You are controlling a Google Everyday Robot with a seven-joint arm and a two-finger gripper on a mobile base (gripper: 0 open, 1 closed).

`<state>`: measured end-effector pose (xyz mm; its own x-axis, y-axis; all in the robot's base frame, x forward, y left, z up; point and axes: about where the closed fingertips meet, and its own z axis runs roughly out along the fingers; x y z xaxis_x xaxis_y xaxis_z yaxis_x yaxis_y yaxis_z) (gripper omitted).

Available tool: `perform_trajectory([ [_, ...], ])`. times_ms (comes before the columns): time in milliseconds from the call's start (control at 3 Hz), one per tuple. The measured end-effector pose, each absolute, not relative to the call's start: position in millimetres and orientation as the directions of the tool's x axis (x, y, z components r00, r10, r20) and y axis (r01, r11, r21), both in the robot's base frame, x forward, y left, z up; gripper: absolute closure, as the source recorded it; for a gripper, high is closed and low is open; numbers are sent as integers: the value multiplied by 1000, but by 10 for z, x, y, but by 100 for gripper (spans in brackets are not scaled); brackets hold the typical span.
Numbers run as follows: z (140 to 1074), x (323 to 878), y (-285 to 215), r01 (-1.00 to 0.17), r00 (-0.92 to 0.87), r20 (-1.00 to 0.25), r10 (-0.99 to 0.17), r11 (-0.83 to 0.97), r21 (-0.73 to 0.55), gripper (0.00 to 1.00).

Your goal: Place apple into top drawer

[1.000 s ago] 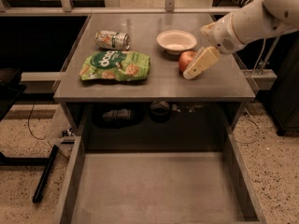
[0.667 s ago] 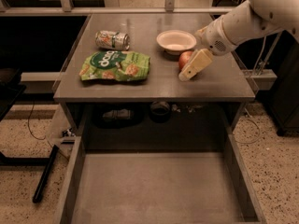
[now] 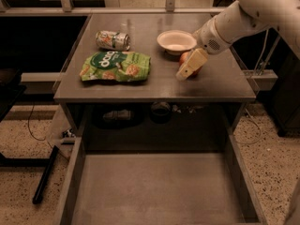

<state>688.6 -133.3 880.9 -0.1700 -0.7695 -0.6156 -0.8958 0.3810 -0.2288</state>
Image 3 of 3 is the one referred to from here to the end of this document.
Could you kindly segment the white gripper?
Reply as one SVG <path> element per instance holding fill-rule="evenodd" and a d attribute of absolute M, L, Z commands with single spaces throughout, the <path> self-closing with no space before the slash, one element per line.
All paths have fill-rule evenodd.
<path fill-rule="evenodd" d="M 179 81 L 186 80 L 190 75 L 201 68 L 208 60 L 209 54 L 219 54 L 231 47 L 231 44 L 223 40 L 216 29 L 216 19 L 212 18 L 192 36 L 196 39 L 200 49 L 189 52 L 187 61 L 179 66 L 176 78 Z"/>

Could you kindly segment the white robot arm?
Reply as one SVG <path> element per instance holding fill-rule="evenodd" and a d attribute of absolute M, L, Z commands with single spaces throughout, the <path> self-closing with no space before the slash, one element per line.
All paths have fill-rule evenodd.
<path fill-rule="evenodd" d="M 187 54 L 176 78 L 187 79 L 210 54 L 219 54 L 244 37 L 275 29 L 300 57 L 300 0 L 236 0 L 211 18 L 192 36 L 198 47 Z"/>

